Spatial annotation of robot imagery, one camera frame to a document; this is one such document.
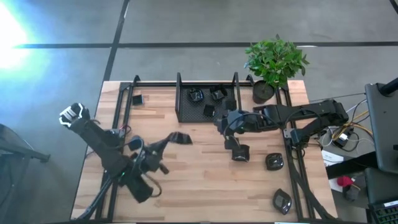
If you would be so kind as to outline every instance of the wooden tabletop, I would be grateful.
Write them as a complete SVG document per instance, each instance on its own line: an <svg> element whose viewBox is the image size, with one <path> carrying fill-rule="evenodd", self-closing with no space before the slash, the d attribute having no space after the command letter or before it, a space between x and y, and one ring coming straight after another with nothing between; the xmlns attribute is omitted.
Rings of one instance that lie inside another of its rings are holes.
<svg viewBox="0 0 398 224"><path fill-rule="evenodd" d="M104 82L99 98L96 119L101 127L112 126L120 82ZM308 103L303 81L289 81L293 105ZM272 206L272 197L279 188L292 198L287 163L278 171L267 171L264 159L267 154L280 152L285 157L285 148L280 130L263 133L236 134L241 144L250 146L250 161L231 160L231 151L224 149L224 139L212 123L178 123L175 115L175 87L135 87L134 95L144 95L144 105L133 106L129 125L132 128L127 139L140 135L145 142L165 138L170 132L181 131L191 135L192 146L169 144L164 152L164 164L170 173L160 171L152 174L163 193L138 204L127 187L119 188L116 200L115 222L294 222L297 221L293 207L282 215ZM252 111L252 89L241 87L242 107ZM123 118L126 97L122 103ZM266 104L276 104L275 98ZM297 122L300 128L309 120ZM130 154L126 147L125 154ZM328 177L319 147L308 147L305 153L310 188L326 208L336 216ZM90 155L83 166L72 217L83 213L98 193L103 168L99 157ZM300 192L303 211L307 208ZM103 215L108 211L108 201Z"/></svg>

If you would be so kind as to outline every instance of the white paper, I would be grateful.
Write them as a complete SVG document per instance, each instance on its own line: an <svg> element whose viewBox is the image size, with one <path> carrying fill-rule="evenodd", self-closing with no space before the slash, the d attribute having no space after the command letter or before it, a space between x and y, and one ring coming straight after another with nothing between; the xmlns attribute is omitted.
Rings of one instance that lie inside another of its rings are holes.
<svg viewBox="0 0 398 224"><path fill-rule="evenodd" d="M336 155L334 153L322 150L322 158L325 167L331 166L333 164L337 164L344 161L343 156ZM337 190L339 192L343 192L343 187L337 184L337 178L329 180L330 188L333 190Z"/></svg>

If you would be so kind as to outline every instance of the concrete floor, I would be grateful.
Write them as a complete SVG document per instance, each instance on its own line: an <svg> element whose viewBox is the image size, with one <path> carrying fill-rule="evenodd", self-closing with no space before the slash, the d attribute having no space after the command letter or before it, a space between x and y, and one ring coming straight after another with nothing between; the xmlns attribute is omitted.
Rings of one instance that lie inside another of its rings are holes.
<svg viewBox="0 0 398 224"><path fill-rule="evenodd" d="M111 43L123 1L7 0L3 4L26 33L24 43ZM276 33L297 42L397 41L397 22L398 14L388 0L132 0L121 42L250 42ZM296 78L305 80L312 101L361 93L365 83L397 76L398 47L303 50L311 64L306 77ZM59 125L58 114L77 101L95 113L109 52L8 51L19 62L0 68L0 123L52 156L46 164L29 165L7 223L69 219L86 145ZM240 48L119 49L110 80L132 80L134 75L142 80L174 80L177 72L183 80L229 80L233 72L241 77L248 74L245 61ZM363 98L339 100L350 108ZM364 143L358 153L370 150ZM341 218L364 220L363 211L355 212L357 208L342 200L336 205Z"/></svg>

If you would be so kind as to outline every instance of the white cable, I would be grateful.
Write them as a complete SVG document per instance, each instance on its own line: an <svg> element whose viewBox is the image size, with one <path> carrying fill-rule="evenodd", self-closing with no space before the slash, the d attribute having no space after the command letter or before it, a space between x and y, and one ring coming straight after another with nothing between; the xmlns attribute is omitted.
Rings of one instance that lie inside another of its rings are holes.
<svg viewBox="0 0 398 224"><path fill-rule="evenodd" d="M361 139L358 139L358 140L351 140L351 139L347 139L347 140L353 141L353 142L359 141L359 143L364 142L364 141L368 141L369 143L371 143L374 146L374 143L372 141L370 141L369 139L367 139L367 138L361 138Z"/></svg>
<svg viewBox="0 0 398 224"><path fill-rule="evenodd" d="M323 135L323 137L322 137L322 140L321 140L321 145L323 146L323 147L327 147L327 146L330 146L330 144L331 144L331 142L333 141L333 138L330 138L330 142L327 144L327 145L324 145L323 144L323 140L325 140L325 136L327 135L327 132Z"/></svg>
<svg viewBox="0 0 398 224"><path fill-rule="evenodd" d="M352 108L346 110L346 113L350 112L350 111L353 110L355 107L357 107L357 105L359 106L360 104L365 103L366 101L367 101L367 100L364 100L364 101L360 102L359 104L355 104Z"/></svg>

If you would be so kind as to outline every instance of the black block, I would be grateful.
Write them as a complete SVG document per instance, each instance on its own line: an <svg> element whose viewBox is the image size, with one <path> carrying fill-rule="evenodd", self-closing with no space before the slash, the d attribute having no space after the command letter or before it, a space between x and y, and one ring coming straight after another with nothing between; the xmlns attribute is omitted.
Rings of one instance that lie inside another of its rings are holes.
<svg viewBox="0 0 398 224"><path fill-rule="evenodd" d="M206 116L214 116L216 112L216 108L213 105L205 105L205 109L203 110L203 114Z"/></svg>

